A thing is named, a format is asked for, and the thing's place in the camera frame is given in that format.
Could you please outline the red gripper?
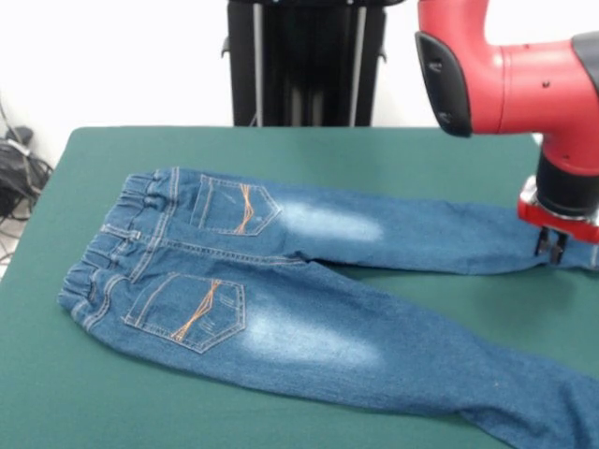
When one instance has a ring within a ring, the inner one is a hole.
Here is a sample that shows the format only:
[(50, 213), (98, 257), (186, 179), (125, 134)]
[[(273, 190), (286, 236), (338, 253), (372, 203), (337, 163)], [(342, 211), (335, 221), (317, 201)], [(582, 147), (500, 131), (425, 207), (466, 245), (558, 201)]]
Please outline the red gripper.
[[(537, 196), (535, 175), (529, 176), (519, 193), (517, 212), (521, 220), (541, 227), (534, 254), (550, 253), (550, 263), (559, 265), (568, 242), (568, 236), (590, 244), (598, 243), (598, 210), (591, 215), (568, 217), (542, 206)], [(551, 230), (559, 231), (552, 244)]]

